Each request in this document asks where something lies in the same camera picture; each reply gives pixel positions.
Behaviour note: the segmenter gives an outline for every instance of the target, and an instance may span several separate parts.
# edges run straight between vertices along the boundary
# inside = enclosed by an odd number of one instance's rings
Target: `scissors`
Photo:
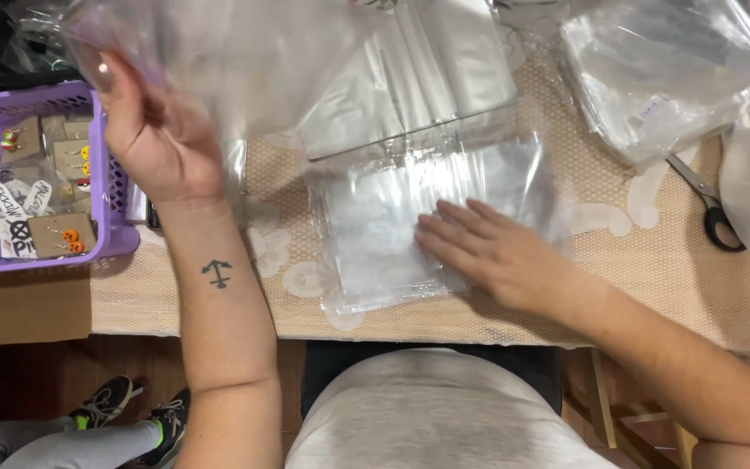
[[[696,191],[697,194],[699,194],[699,197],[702,197],[702,200],[705,202],[705,206],[707,207],[707,210],[705,211],[705,234],[711,240],[711,242],[714,243],[717,248],[723,251],[745,251],[746,247],[742,241],[740,241],[740,244],[737,246],[731,246],[729,244],[726,244],[723,240],[719,239],[719,234],[717,233],[717,225],[719,225],[720,223],[727,226],[729,229],[731,229],[732,232],[734,232],[734,227],[731,226],[731,222],[728,220],[727,215],[725,215],[725,210],[723,210],[723,204],[722,202],[720,202],[719,192],[717,192],[717,190],[713,187],[705,184],[702,178],[700,178],[699,175],[697,175],[691,168],[685,165],[685,162],[682,161],[680,157],[676,155],[670,155],[667,157],[667,161],[673,167],[673,169],[675,169],[676,172],[679,173],[679,175],[687,181],[687,183],[693,188],[693,190]]]

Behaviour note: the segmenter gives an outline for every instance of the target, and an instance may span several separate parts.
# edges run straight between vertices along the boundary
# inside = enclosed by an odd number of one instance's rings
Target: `hand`
[[[198,209],[224,200],[222,150],[210,119],[176,94],[147,85],[116,53],[101,53],[112,90],[106,141],[132,180],[161,211]]]
[[[502,306],[549,317],[568,309],[566,300],[587,274],[537,233],[470,198],[470,209],[443,200],[437,206],[454,221],[420,215],[416,241],[422,248]]]

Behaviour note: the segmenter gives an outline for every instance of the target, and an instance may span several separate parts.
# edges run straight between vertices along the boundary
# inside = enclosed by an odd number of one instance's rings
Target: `person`
[[[177,468],[282,466],[276,334],[225,201],[214,126],[116,53],[102,59],[112,81],[100,95],[106,139],[156,206],[178,279],[193,411]],[[438,211],[447,222],[418,218],[424,250],[502,306],[552,320],[614,357],[699,439],[695,467],[750,467],[748,366],[492,208],[468,200],[439,202]],[[354,346],[310,344],[307,355],[337,360]],[[371,350],[354,365],[307,357],[306,416],[286,467],[614,467],[557,415],[559,387],[546,390],[557,385],[553,371],[533,366],[552,368],[551,357],[512,364],[516,354],[507,354],[495,364],[493,353],[442,345],[371,357],[385,350],[357,346]],[[543,393],[516,368],[530,370]]]
[[[184,435],[190,391],[179,391],[146,420],[106,426],[123,412],[132,388],[131,379],[114,377],[67,416],[0,422],[0,469],[115,469],[136,458],[159,464]]]

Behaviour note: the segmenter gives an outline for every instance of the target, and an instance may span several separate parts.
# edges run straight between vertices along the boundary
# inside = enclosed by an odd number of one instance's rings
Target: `neon green sock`
[[[85,430],[86,429],[86,425],[89,424],[89,418],[88,417],[83,417],[83,416],[76,416],[76,417],[74,417],[74,423],[77,424],[77,429],[78,430]]]
[[[164,442],[164,427],[163,425],[161,425],[160,421],[157,421],[157,420],[151,420],[151,421],[155,422],[155,425],[158,426],[158,444],[155,445],[155,447],[157,448],[161,446],[161,443]]]

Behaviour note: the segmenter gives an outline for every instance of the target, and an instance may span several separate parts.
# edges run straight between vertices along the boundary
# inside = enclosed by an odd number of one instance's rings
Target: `shoelace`
[[[178,414],[175,413],[176,409],[183,409],[184,401],[181,399],[175,399],[168,404],[158,406],[159,410],[164,410],[163,415],[167,418],[167,422],[172,424],[172,437],[178,432],[178,427],[181,426],[181,419],[178,418]]]
[[[106,392],[106,396],[101,398],[104,391]],[[109,420],[119,410],[118,407],[109,407],[101,410],[100,406],[106,406],[111,397],[112,390],[101,390],[95,397],[83,402],[80,408],[89,412],[95,422]]]

